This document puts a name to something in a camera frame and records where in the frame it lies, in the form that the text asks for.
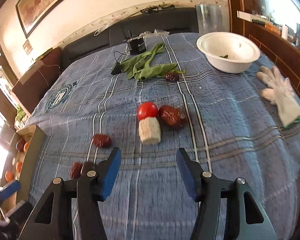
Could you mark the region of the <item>jujube by greens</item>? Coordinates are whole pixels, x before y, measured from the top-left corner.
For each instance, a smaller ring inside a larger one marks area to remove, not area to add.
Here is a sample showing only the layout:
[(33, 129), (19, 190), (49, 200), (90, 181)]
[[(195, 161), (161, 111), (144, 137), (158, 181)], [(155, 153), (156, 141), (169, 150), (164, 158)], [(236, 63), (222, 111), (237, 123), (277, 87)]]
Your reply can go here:
[(169, 82), (175, 82), (179, 80), (179, 74), (175, 72), (169, 72), (165, 75), (165, 80)]

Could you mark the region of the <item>blue plaid tablecloth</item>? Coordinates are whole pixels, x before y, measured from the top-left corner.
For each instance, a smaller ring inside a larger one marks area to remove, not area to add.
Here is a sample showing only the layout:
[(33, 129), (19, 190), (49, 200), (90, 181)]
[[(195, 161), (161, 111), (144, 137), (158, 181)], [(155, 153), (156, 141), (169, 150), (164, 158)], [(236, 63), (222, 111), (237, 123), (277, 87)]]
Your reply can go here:
[[(195, 33), (148, 38), (166, 51), (153, 65), (177, 63), (185, 74), (178, 82), (144, 82), (112, 75), (124, 44), (93, 53), (72, 64), (44, 95), (29, 119), (45, 139), (34, 168), (29, 199), (36, 204), (56, 177), (69, 179), (75, 162), (107, 159), (96, 148), (97, 133), (121, 148), (122, 161), (110, 197), (100, 204), (109, 239), (189, 239), (198, 211), (188, 196), (175, 161), (184, 148), (204, 170), (219, 178), (243, 177), (264, 207), (279, 239), (289, 239), (300, 210), (300, 123), (283, 128), (277, 109), (263, 100), (261, 66), (266, 55), (242, 74), (213, 68), (198, 50)], [(138, 107), (153, 102), (179, 108), (184, 127), (168, 126), (157, 115), (161, 142), (143, 144)]]

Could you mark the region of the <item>small wall plaque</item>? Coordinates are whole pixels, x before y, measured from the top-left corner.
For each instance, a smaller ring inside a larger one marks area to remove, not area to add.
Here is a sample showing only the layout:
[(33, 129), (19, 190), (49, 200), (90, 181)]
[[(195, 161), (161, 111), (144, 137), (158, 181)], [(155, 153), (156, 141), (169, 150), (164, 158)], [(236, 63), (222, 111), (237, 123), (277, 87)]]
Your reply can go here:
[(26, 40), (25, 43), (23, 44), (23, 49), (26, 53), (26, 55), (30, 55), (30, 53), (33, 51), (33, 48), (29, 42), (29, 40)]

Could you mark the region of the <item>white corn piece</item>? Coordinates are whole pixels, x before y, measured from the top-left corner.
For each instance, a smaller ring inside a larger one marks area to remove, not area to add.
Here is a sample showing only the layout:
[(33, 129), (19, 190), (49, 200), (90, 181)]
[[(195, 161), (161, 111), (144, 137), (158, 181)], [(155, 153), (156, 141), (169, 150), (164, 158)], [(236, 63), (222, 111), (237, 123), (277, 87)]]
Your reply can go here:
[(139, 137), (146, 145), (161, 142), (161, 129), (156, 117), (147, 117), (139, 121)]

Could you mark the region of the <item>red cherry tomato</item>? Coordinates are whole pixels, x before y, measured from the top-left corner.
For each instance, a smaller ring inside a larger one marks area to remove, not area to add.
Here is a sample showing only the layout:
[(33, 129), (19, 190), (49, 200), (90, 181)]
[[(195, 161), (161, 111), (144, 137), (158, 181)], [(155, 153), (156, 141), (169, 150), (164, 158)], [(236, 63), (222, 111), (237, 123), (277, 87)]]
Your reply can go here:
[(142, 120), (147, 117), (156, 118), (158, 115), (158, 107), (153, 102), (144, 102), (138, 107), (136, 115), (138, 120)]

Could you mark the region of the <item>black sofa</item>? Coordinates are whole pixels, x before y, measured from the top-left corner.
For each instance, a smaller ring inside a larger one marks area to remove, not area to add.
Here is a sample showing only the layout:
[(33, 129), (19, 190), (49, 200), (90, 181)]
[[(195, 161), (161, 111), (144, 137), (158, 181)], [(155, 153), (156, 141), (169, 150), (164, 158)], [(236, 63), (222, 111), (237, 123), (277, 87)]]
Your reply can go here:
[(138, 36), (146, 31), (157, 30), (176, 33), (197, 33), (198, 22), (194, 8), (165, 9), (141, 14), (115, 23), (104, 31), (91, 32), (64, 47), (62, 69), (73, 62), (97, 51), (125, 43), (130, 35)]

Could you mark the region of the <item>orange tangerine near left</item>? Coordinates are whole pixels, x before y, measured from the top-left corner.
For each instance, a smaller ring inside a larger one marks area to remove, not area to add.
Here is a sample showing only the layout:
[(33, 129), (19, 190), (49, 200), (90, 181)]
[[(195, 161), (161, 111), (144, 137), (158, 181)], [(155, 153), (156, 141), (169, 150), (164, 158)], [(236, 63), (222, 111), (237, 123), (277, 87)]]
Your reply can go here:
[(6, 181), (9, 183), (10, 181), (12, 181), (14, 179), (14, 175), (12, 171), (6, 171), (5, 172), (5, 179)]

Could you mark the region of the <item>white bowl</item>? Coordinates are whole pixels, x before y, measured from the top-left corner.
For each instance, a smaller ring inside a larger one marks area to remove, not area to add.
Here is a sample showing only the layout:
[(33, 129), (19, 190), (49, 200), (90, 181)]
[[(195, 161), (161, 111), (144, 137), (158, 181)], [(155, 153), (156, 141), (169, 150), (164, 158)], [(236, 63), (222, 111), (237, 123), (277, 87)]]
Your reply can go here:
[(246, 71), (261, 55), (254, 42), (229, 32), (204, 34), (198, 38), (197, 47), (214, 68), (231, 74)]

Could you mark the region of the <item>patterned cloth pile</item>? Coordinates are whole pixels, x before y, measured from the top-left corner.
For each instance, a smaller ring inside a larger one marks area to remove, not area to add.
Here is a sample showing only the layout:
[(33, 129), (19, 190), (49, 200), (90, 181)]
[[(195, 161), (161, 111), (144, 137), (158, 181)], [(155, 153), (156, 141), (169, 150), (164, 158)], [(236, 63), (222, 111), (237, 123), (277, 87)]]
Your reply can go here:
[(29, 117), (27, 116), (25, 111), (19, 105), (17, 105), (17, 115), (14, 121), (14, 127), (16, 128), (16, 130), (24, 128), (28, 121), (28, 118)]

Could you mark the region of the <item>green leafy vegetable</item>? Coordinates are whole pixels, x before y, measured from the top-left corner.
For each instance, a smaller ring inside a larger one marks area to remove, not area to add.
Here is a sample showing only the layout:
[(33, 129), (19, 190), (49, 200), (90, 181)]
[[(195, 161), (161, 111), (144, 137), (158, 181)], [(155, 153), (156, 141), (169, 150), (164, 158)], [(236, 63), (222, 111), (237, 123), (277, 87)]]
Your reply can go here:
[(157, 64), (151, 66), (155, 56), (166, 51), (164, 42), (157, 43), (150, 51), (146, 51), (119, 63), (119, 70), (127, 73), (127, 78), (144, 81), (157, 77), (165, 77), (168, 73), (184, 74), (185, 70), (179, 69), (177, 63)]

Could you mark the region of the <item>small black device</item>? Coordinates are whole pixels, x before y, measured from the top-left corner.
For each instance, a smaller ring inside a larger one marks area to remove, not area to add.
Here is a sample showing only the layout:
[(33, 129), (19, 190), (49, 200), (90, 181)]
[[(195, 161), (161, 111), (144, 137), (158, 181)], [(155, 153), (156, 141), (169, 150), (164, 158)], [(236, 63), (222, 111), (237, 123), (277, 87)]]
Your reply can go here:
[(126, 40), (130, 55), (139, 55), (146, 52), (146, 45), (143, 36), (133, 36), (132, 32), (128, 31), (129, 38)]

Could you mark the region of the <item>orange tangerine middle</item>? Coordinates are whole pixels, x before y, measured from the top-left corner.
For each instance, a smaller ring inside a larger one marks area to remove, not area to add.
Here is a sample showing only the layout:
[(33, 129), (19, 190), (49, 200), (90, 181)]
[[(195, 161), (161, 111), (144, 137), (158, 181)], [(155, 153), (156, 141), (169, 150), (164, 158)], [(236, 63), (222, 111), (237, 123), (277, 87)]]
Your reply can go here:
[(19, 161), (19, 162), (16, 163), (15, 169), (16, 169), (16, 171), (17, 171), (18, 173), (21, 172), (22, 166), (23, 166), (23, 162), (22, 162), (22, 161)]

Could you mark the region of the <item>dark purple jujube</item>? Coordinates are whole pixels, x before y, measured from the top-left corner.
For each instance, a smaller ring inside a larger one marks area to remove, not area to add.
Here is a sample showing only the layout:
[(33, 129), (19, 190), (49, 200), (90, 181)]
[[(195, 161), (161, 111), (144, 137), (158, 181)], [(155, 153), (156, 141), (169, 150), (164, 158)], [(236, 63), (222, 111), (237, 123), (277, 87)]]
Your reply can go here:
[(83, 164), (82, 169), (81, 169), (81, 175), (85, 176), (89, 171), (92, 171), (95, 169), (94, 163), (87, 161)]

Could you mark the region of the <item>orange tangerine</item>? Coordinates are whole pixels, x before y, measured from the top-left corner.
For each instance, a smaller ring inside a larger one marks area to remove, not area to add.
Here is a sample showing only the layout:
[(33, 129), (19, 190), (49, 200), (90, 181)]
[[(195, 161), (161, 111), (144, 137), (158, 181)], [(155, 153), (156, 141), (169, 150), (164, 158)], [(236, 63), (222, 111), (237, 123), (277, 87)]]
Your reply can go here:
[(30, 145), (30, 141), (25, 142), (24, 148), (23, 148), (24, 152), (27, 152), (29, 145)]
[(16, 169), (16, 171), (17, 171), (18, 173), (21, 172), (22, 166), (23, 166), (23, 162), (22, 162), (22, 161), (19, 161), (19, 162), (16, 163), (15, 169)]
[(9, 183), (10, 181), (12, 181), (14, 179), (14, 175), (12, 171), (6, 171), (5, 172), (5, 179), (6, 181)]

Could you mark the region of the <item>orange tangerine far right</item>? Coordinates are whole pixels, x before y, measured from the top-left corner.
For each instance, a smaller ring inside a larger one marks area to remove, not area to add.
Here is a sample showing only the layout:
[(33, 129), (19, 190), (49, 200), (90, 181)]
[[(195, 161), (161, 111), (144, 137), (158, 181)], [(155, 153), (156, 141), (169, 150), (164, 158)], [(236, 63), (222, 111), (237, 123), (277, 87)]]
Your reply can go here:
[(29, 145), (30, 145), (30, 141), (25, 142), (24, 148), (23, 148), (24, 152), (27, 152)]

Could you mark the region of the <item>white work glove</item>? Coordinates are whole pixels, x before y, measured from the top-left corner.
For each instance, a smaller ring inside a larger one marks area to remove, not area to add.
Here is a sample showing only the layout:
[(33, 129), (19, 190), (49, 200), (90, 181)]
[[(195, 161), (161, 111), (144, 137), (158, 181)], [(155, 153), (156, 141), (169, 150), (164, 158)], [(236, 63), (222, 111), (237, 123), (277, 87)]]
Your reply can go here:
[(287, 128), (300, 122), (300, 106), (295, 99), (290, 79), (283, 78), (277, 66), (271, 69), (261, 66), (256, 77), (267, 85), (267, 88), (261, 90), (260, 94), (262, 98), (277, 107), (283, 127)]

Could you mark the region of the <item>large red jujube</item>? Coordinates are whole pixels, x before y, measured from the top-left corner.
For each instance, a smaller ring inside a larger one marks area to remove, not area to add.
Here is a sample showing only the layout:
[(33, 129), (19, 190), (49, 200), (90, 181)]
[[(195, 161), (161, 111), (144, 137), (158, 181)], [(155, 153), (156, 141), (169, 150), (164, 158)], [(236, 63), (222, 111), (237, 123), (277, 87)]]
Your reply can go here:
[(182, 110), (168, 105), (161, 106), (158, 115), (168, 126), (175, 129), (184, 127), (187, 122), (187, 117)]

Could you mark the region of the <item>shallow cardboard tray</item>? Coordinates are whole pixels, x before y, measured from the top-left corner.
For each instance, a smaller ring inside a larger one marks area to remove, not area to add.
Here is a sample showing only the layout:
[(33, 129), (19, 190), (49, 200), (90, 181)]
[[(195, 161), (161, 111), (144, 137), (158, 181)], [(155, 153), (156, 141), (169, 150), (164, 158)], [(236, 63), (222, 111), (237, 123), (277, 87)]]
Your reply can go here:
[[(15, 148), (17, 142), (21, 138), (24, 138), (26, 142), (30, 141), (27, 152), (18, 152)], [(17, 131), (12, 137), (10, 147), (8, 148), (8, 155), (2, 172), (0, 186), (5, 186), (7, 184), (7, 181), (5, 179), (5, 172), (12, 171), (14, 179), (18, 180), (21, 183), (21, 188), (17, 192), (16, 201), (29, 199), (34, 167), (36, 165), (38, 153), (44, 138), (45, 133), (36, 125), (31, 125)], [(18, 173), (15, 169), (15, 165), (19, 161), (23, 162), (20, 173)]]

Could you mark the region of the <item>dark red jujube far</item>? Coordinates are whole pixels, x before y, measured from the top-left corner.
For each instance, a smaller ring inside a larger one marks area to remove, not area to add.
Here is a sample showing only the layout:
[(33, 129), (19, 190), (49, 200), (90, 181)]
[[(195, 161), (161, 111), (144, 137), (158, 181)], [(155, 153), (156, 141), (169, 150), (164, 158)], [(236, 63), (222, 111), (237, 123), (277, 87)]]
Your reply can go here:
[(16, 146), (15, 146), (15, 148), (16, 148), (16, 150), (18, 151), (18, 152), (23, 152), (24, 151), (24, 145), (26, 144), (26, 140), (24, 139), (24, 138), (21, 138), (18, 142), (17, 142), (17, 144), (16, 144)]

